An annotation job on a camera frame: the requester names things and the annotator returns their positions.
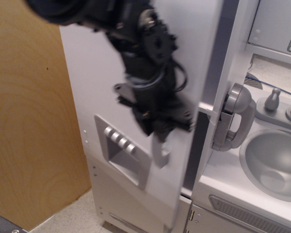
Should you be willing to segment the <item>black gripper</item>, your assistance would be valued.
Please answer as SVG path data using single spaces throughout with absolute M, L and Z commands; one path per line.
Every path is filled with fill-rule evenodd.
M 121 104 L 132 109 L 140 128 L 146 135 L 154 135 L 164 143 L 174 128 L 190 132 L 194 128 L 191 110 L 177 92 L 187 84 L 177 86 L 176 75 L 165 72 L 127 73 L 125 83 L 114 85 Z

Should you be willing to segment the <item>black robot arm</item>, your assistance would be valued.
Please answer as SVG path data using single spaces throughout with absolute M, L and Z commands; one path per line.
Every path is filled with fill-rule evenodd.
M 132 109 L 146 135 L 164 142 L 175 128 L 194 128 L 191 111 L 177 96 L 188 79 L 177 85 L 176 69 L 184 68 L 173 59 L 176 37 L 150 1 L 29 0 L 27 5 L 50 23 L 105 33 L 125 66 L 126 82 L 114 86 L 118 100 Z

